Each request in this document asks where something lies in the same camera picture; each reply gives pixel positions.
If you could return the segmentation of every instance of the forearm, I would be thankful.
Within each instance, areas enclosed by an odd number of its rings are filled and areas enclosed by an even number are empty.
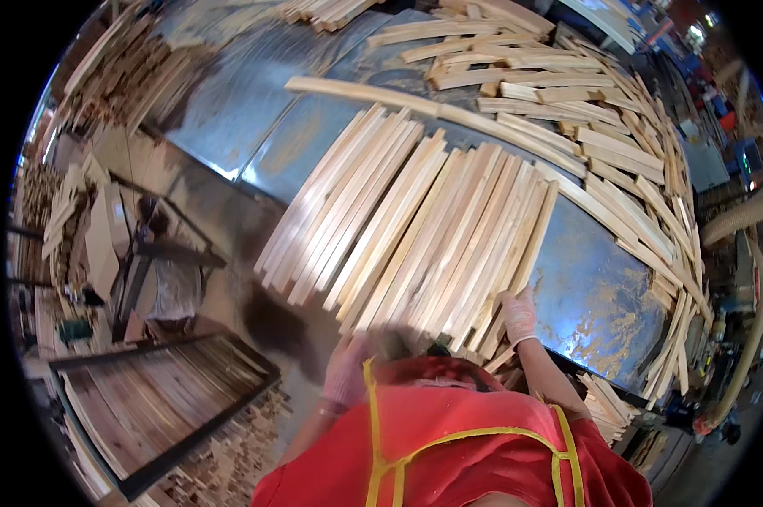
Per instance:
[[[305,452],[325,435],[345,412],[345,408],[324,398],[317,401],[311,415],[280,457],[277,466],[285,465]]]
[[[517,354],[528,382],[530,393],[547,403],[555,403],[565,411],[568,420],[592,419],[587,405],[559,367],[550,359],[542,342],[531,338],[520,341]]]

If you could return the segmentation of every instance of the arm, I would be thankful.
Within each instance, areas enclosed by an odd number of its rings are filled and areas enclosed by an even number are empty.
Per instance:
[[[308,450],[330,431],[342,414],[364,398],[362,363],[368,357],[365,333],[342,336],[328,361],[322,396],[302,429],[280,457],[278,466],[285,465]]]
[[[570,421],[592,419],[587,405],[536,337],[533,291],[526,288],[517,297],[503,294],[502,311],[508,340],[519,355],[530,393],[560,406]]]

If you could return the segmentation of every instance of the pink glove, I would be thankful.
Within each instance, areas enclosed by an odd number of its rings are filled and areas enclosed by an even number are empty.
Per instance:
[[[366,332],[342,335],[328,362],[322,397],[345,410],[364,400],[362,364],[369,358]]]
[[[502,318],[505,321],[505,330],[508,332],[508,341],[511,345],[517,345],[520,341],[536,338],[536,307],[533,303],[533,290],[525,287],[517,297],[507,290],[498,294],[502,301]]]

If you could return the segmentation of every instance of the blue machine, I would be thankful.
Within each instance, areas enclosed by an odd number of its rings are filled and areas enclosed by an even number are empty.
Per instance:
[[[751,175],[762,168],[761,153],[758,151],[756,141],[752,137],[741,139],[731,149],[733,158],[725,165],[728,174],[732,176],[741,173],[745,186],[749,186],[752,181]]]

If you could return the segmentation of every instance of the red shirt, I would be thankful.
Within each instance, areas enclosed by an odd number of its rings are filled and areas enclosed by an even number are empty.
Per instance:
[[[566,450],[555,411],[509,391],[478,393],[440,387],[379,386],[382,453],[394,461],[457,431],[510,426],[544,436]],[[649,506],[648,482],[603,441],[591,420],[570,423],[585,503]],[[252,505],[364,505],[372,466],[368,405],[348,411],[311,448],[258,483]],[[382,481],[378,505],[391,505],[393,473]],[[573,505],[568,461],[561,461],[565,505]],[[557,505],[551,452],[527,436],[474,436],[419,453],[407,466],[404,505],[461,507],[504,492],[531,506]]]

